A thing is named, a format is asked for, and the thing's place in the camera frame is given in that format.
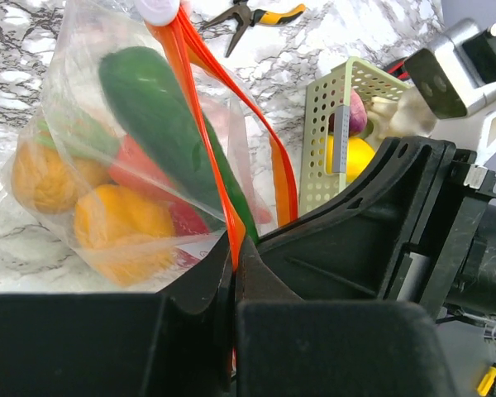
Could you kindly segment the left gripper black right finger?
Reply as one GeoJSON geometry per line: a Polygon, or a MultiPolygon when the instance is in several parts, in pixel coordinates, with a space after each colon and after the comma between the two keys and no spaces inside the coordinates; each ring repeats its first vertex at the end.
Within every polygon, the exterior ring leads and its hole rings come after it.
{"type": "Polygon", "coordinates": [[[305,301],[251,241],[236,269],[239,396],[454,396],[436,328],[409,302],[305,301]]]}

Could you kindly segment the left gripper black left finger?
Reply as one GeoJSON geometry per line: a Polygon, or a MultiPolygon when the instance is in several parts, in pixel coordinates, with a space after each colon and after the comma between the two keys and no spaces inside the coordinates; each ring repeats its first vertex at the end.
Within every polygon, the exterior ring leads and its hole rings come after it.
{"type": "Polygon", "coordinates": [[[219,396],[231,383],[221,237],[157,293],[0,294],[0,396],[219,396]]]}

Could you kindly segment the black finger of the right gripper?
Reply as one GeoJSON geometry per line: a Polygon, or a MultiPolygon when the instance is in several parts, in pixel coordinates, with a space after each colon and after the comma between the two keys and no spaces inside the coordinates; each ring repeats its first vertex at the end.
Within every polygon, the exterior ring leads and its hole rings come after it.
{"type": "Polygon", "coordinates": [[[340,194],[267,235],[261,259],[304,299],[383,298],[401,253],[422,238],[455,153],[448,141],[387,139],[340,194]]]}

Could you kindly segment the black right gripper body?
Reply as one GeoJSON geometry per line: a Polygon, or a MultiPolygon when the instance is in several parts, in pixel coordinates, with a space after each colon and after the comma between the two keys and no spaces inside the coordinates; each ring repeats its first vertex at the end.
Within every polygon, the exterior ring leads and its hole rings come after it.
{"type": "Polygon", "coordinates": [[[398,256],[382,296],[496,317],[496,175],[473,151],[453,153],[434,175],[417,227],[398,256]]]}

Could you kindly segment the yellow toy mango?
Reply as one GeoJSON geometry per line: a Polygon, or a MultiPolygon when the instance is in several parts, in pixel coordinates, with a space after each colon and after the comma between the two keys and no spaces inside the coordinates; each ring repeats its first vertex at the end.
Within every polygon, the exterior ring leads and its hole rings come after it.
{"type": "MultiPolygon", "coordinates": [[[[359,137],[348,141],[346,182],[352,183],[374,158],[374,149],[359,137]]],[[[326,173],[332,173],[333,135],[327,136],[326,173]]]]}

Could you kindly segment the yellow toy bell pepper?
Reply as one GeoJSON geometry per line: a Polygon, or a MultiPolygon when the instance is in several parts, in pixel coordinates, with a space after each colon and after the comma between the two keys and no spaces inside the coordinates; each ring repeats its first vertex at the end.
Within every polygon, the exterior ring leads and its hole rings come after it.
{"type": "Polygon", "coordinates": [[[74,234],[87,262],[120,286],[139,284],[174,264],[169,206],[125,186],[99,185],[80,198],[74,234]]]}

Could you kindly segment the green perforated plastic basket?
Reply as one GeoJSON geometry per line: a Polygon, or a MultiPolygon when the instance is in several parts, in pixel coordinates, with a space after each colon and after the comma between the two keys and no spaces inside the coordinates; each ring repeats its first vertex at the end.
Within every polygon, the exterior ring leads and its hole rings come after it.
{"type": "Polygon", "coordinates": [[[409,84],[358,57],[332,69],[306,89],[298,213],[304,215],[346,186],[351,93],[363,103],[374,97],[399,100],[409,84]]]}

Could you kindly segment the purple toy onion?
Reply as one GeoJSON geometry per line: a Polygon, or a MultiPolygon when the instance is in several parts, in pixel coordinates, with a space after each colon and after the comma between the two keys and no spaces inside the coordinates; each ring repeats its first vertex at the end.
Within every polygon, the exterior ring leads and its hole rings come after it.
{"type": "Polygon", "coordinates": [[[349,118],[349,136],[358,136],[365,129],[368,118],[365,111],[365,105],[360,95],[351,90],[351,107],[349,118]]]}

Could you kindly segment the orange toy carrot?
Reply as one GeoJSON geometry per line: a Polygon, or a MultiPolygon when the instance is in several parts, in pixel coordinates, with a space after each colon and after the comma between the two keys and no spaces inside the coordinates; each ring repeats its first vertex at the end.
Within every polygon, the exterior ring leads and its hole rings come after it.
{"type": "MultiPolygon", "coordinates": [[[[78,120],[59,130],[60,145],[73,156],[95,160],[106,167],[116,184],[160,202],[185,202],[170,192],[177,187],[140,146],[128,135],[117,136],[114,129],[95,119],[78,120]]],[[[208,228],[222,223],[200,208],[193,207],[208,228]]]]}

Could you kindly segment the clear zip bag orange zipper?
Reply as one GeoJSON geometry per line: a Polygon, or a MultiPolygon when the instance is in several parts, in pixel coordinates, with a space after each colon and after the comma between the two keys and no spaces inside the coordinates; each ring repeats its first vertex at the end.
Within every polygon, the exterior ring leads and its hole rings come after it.
{"type": "Polygon", "coordinates": [[[39,103],[0,172],[0,290],[154,292],[229,228],[258,241],[298,216],[288,154],[269,137],[275,206],[256,191],[241,109],[255,109],[179,12],[138,22],[69,1],[39,103]]]}

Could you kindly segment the orange yellow toy fruit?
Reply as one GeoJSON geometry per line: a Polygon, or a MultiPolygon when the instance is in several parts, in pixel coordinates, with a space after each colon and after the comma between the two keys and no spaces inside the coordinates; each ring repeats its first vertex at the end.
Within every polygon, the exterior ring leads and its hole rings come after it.
{"type": "Polygon", "coordinates": [[[111,180],[106,167],[97,161],[77,156],[71,160],[63,160],[48,146],[22,143],[12,165],[14,197],[23,207],[40,213],[64,213],[91,188],[111,180]]]}

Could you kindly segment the green toy chili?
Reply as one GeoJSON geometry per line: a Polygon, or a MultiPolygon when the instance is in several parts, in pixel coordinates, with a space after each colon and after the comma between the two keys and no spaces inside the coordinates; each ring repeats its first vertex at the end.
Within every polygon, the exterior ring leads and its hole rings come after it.
{"type": "Polygon", "coordinates": [[[119,125],[174,181],[171,191],[217,218],[222,204],[198,127],[165,58],[145,46],[103,56],[98,78],[119,125]]]}

